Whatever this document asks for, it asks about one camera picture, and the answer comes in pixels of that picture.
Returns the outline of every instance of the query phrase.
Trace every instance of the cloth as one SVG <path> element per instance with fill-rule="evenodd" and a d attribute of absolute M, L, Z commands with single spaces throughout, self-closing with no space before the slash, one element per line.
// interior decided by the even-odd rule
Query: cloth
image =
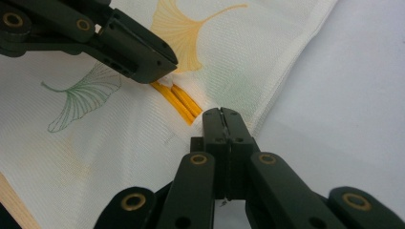
<path fill-rule="evenodd" d="M 203 110 L 238 111 L 253 135 L 336 0 L 113 1 L 180 64 L 163 79 Z M 91 228 L 111 198 L 157 191 L 202 135 L 150 85 L 86 54 L 0 56 L 0 169 L 43 228 Z"/>

